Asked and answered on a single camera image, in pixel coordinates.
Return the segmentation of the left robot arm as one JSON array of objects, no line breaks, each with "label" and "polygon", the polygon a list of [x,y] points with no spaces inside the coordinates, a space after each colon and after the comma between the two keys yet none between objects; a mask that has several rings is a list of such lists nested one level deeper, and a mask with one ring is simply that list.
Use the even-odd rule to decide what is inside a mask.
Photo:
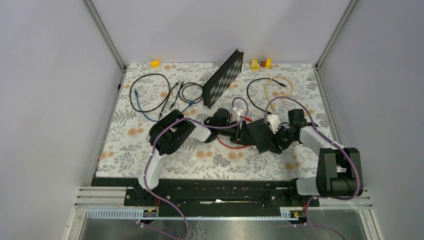
[{"label": "left robot arm", "polygon": [[184,117],[181,111],[173,110],[149,130],[152,151],[134,186],[136,199],[144,206],[154,202],[153,189],[159,185],[166,161],[187,139],[207,144],[223,135],[242,148],[254,146],[254,139],[247,129],[248,122],[245,113],[236,115],[225,108],[219,108],[204,121]]}]

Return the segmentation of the black network switch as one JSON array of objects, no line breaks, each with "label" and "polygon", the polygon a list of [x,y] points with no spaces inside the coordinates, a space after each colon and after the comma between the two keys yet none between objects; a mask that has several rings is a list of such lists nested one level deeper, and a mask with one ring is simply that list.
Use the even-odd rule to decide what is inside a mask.
[{"label": "black network switch", "polygon": [[254,141],[254,145],[260,154],[270,152],[269,134],[272,133],[267,124],[264,124],[264,119],[258,119],[246,125],[246,128]]}]

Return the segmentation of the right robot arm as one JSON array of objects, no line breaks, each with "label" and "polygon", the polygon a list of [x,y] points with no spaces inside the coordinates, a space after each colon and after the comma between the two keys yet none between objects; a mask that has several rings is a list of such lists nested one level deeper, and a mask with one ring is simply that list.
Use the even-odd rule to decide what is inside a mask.
[{"label": "right robot arm", "polygon": [[291,205],[301,205],[307,196],[352,199],[362,194],[361,157],[356,148],[331,140],[305,119],[301,109],[288,112],[287,127],[275,114],[267,115],[264,124],[270,128],[267,140],[272,153],[280,154],[292,143],[299,143],[318,157],[314,177],[292,180],[294,188],[286,193]]}]

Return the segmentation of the white network switch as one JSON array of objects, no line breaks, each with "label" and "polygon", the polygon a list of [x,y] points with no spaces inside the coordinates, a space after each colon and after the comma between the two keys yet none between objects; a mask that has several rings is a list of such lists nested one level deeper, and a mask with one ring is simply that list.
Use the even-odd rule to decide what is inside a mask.
[{"label": "white network switch", "polygon": [[246,104],[241,100],[236,100],[234,103],[231,101],[224,102],[222,107],[232,114],[234,111],[239,111],[241,113],[246,113]]}]

